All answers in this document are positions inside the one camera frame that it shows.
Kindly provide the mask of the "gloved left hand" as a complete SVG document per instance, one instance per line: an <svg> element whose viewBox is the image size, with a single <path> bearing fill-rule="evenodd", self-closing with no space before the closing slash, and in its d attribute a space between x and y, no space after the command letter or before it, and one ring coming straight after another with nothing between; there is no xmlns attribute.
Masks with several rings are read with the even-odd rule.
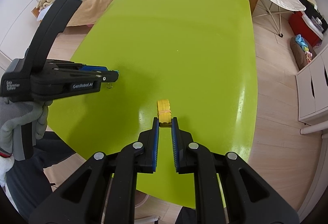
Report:
<svg viewBox="0 0 328 224"><path fill-rule="evenodd" d="M1 97L1 156L10 157L13 153L13 131L18 126L36 123L36 139L41 139L47 128L48 107L50 101L11 102Z"/></svg>

